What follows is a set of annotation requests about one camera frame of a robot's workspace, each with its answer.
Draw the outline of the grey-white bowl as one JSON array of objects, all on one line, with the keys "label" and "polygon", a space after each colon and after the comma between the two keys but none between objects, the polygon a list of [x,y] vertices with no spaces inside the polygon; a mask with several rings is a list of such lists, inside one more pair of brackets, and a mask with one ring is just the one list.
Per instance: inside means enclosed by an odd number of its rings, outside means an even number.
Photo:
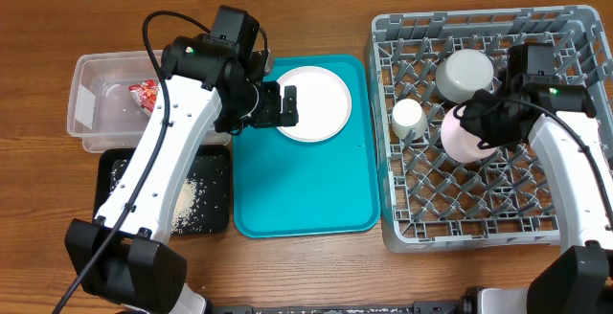
[{"label": "grey-white bowl", "polygon": [[489,90],[493,77],[492,63],[482,52],[457,51],[438,66],[435,92],[442,100],[462,103],[478,90]]}]

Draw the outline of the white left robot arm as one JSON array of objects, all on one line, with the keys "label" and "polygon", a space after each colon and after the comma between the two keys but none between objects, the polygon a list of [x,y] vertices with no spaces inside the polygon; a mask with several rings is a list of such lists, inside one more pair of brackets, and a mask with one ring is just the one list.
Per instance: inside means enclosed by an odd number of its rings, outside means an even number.
[{"label": "white left robot arm", "polygon": [[143,313],[207,313],[186,282],[187,262],[169,246],[176,202],[209,130],[293,126],[297,90],[266,79],[260,23],[222,6],[211,27],[179,36],[150,61],[159,79],[148,125],[119,184],[89,221],[67,229],[73,289]]}]

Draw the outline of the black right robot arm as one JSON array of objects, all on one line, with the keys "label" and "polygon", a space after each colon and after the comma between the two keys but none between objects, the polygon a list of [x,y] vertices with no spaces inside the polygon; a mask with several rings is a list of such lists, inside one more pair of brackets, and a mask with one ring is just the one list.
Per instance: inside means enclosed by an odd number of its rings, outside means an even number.
[{"label": "black right robot arm", "polygon": [[556,210],[560,255],[529,287],[483,288],[478,313],[609,313],[612,310],[612,176],[586,88],[562,84],[553,46],[508,49],[505,81],[477,91],[443,120],[442,143],[457,162],[499,146],[530,145]]}]

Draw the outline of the small pink-white dish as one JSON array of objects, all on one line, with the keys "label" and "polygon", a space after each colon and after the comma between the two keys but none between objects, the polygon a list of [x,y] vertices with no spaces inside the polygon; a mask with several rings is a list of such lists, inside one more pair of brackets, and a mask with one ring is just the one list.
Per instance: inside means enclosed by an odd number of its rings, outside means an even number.
[{"label": "small pink-white dish", "polygon": [[441,141],[447,155],[458,163],[472,163],[492,155],[497,148],[479,148],[481,139],[463,129],[453,115],[455,107],[445,114],[441,125]]}]

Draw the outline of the large white plate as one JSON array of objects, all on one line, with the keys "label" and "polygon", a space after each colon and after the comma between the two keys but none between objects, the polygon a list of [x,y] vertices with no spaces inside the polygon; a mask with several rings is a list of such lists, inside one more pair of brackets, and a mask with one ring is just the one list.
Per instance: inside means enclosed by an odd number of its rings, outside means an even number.
[{"label": "large white plate", "polygon": [[286,137],[303,143],[323,142],[348,122],[352,97],[345,81],[331,70],[302,66],[284,73],[277,82],[282,89],[297,89],[298,122],[278,128]]}]

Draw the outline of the white rice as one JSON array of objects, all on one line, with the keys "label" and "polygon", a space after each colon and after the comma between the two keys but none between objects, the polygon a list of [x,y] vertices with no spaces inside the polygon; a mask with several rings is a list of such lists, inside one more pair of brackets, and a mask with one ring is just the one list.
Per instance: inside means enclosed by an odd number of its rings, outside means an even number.
[{"label": "white rice", "polygon": [[196,156],[175,205],[171,233],[223,232],[230,218],[231,167],[228,155]]}]

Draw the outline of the cream plastic cup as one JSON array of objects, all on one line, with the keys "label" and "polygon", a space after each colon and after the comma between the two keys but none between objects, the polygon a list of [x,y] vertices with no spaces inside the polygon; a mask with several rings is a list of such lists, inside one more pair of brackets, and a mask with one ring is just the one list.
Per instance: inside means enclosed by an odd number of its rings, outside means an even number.
[{"label": "cream plastic cup", "polygon": [[414,140],[422,137],[427,130],[427,118],[421,105],[412,99],[398,101],[392,110],[392,128],[399,139],[405,139],[411,131]]}]

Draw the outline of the red snack wrapper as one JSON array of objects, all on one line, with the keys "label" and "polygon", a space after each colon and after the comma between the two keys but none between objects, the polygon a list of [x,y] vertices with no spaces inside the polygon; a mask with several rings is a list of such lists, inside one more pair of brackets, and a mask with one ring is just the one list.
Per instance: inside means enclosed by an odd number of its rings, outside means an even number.
[{"label": "red snack wrapper", "polygon": [[128,86],[128,92],[145,114],[150,116],[157,100],[157,82],[147,79]]}]

